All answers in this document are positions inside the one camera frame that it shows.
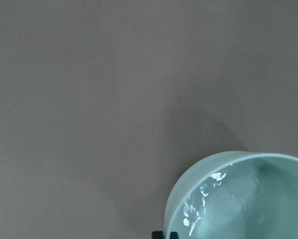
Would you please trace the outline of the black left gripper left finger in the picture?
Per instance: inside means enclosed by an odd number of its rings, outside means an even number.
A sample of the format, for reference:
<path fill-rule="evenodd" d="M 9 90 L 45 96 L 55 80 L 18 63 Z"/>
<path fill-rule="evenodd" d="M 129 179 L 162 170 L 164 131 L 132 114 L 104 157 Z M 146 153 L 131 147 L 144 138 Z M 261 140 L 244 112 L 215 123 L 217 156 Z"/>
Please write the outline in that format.
<path fill-rule="evenodd" d="M 152 239 L 164 239 L 163 231 L 153 231 L 151 237 Z"/>

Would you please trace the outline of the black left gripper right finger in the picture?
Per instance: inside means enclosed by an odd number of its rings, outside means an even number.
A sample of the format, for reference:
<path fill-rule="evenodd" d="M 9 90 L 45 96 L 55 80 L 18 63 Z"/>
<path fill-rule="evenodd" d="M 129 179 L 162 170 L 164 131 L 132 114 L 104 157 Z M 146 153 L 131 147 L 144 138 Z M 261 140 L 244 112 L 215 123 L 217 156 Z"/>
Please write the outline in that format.
<path fill-rule="evenodd" d="M 169 239 L 178 239 L 178 233 L 177 232 L 170 232 Z"/>

